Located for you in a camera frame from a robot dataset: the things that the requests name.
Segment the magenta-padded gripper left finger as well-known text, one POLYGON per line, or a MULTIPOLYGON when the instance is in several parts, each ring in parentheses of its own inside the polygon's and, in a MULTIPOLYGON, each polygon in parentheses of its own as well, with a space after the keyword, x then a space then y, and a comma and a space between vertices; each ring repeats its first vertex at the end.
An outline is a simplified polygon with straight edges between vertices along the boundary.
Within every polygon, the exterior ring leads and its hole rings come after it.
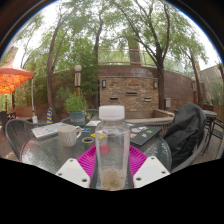
POLYGON ((69 158, 56 175, 83 188, 89 188, 95 170, 96 146, 92 145, 77 159, 69 158))

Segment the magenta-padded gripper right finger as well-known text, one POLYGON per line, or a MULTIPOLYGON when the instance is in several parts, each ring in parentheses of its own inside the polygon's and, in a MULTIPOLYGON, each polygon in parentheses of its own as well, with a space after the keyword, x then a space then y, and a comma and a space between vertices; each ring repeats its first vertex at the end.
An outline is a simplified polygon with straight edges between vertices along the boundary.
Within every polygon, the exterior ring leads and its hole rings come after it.
POLYGON ((141 188, 169 175, 169 171, 155 157, 147 157, 137 148, 129 149, 129 169, 135 188, 141 188))

